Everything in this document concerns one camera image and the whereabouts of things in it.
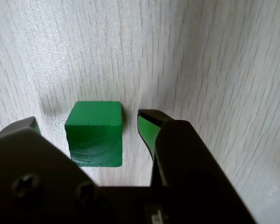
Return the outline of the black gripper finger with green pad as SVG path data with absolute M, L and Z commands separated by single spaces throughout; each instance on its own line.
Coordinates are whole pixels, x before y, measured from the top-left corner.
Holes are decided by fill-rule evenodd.
M 29 117 L 0 131 L 0 224 L 110 224 L 95 183 L 37 128 Z
M 194 127 L 140 109 L 138 132 L 153 159 L 151 185 L 172 224 L 253 224 L 254 218 Z

